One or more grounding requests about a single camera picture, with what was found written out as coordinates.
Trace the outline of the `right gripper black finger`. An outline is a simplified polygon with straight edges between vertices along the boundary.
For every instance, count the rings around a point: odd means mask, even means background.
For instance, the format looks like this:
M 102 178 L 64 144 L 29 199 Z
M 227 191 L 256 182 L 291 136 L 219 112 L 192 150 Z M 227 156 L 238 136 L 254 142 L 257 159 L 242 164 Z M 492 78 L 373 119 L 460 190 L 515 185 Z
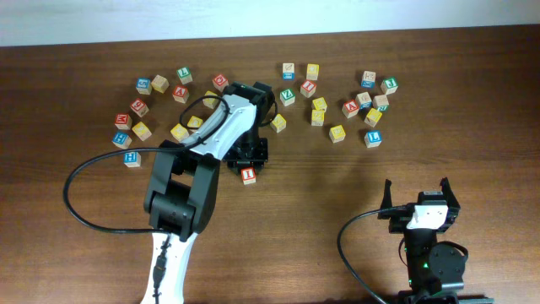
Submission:
M 389 179 L 385 180 L 383 199 L 381 201 L 381 209 L 389 209 L 392 207 L 392 192 L 391 192 L 392 181 Z
M 460 204 L 458 203 L 456 196 L 451 190 L 451 185 L 447 177 L 443 177 L 441 179 L 440 186 L 441 186 L 441 191 L 443 193 L 443 196 L 445 197 L 448 207 L 450 209 L 459 209 Z

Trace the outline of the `yellow C block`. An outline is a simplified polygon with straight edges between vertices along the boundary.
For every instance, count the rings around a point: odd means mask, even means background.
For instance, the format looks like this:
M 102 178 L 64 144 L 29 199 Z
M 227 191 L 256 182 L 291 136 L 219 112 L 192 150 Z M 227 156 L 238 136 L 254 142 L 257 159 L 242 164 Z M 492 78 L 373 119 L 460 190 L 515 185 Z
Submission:
M 215 109 L 220 100 L 218 99 L 218 95 L 216 93 L 214 93 L 213 91 L 211 90 L 208 90 L 205 94 L 204 94 L 205 98 L 203 99 L 203 104 L 210 108 L 210 109 Z

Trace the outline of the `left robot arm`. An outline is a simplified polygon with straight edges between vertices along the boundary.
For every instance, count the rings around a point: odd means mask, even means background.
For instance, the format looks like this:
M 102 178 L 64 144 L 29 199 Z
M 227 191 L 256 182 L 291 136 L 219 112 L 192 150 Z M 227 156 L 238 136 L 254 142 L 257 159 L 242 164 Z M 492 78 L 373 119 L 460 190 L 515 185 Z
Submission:
M 187 138 L 165 140 L 154 159 L 143 208 L 149 214 L 153 256 L 143 302 L 182 303 L 190 253 L 213 214 L 223 162 L 236 174 L 260 171 L 268 160 L 259 135 L 278 109 L 271 86 L 234 82 L 219 107 Z

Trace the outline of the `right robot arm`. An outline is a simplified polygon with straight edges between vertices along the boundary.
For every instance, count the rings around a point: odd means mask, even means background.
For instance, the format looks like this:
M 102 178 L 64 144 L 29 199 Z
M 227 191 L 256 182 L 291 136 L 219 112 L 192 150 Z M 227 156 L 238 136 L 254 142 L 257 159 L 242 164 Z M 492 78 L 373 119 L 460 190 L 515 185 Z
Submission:
M 468 250 L 455 242 L 438 241 L 456 221 L 461 206 L 444 177 L 437 191 L 423 191 L 417 201 L 392 204 L 392 182 L 385 180 L 380 220 L 388 220 L 391 234 L 402 235 L 400 259 L 408 269 L 409 290 L 398 293 L 399 303 L 493 303 L 487 296 L 460 297 Z

